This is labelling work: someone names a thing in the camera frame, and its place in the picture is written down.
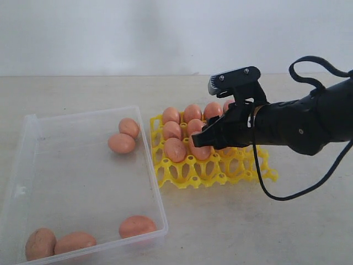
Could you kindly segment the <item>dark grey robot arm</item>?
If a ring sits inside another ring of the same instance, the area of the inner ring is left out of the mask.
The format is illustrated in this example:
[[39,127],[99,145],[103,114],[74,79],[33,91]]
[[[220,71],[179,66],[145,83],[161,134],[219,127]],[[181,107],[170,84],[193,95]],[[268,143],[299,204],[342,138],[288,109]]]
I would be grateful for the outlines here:
[[330,142],[352,140],[352,76],[302,99],[277,103],[267,101],[259,78],[254,66],[210,77],[209,94],[235,101],[192,136],[196,147],[279,145],[313,156]]

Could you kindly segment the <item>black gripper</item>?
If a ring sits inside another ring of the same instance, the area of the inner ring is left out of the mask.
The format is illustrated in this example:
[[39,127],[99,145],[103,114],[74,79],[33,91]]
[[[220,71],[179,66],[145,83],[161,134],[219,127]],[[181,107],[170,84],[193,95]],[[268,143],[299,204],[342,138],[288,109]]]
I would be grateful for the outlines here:
[[195,147],[247,147],[270,145],[270,103],[232,103],[222,116],[206,121],[201,132],[191,135]]

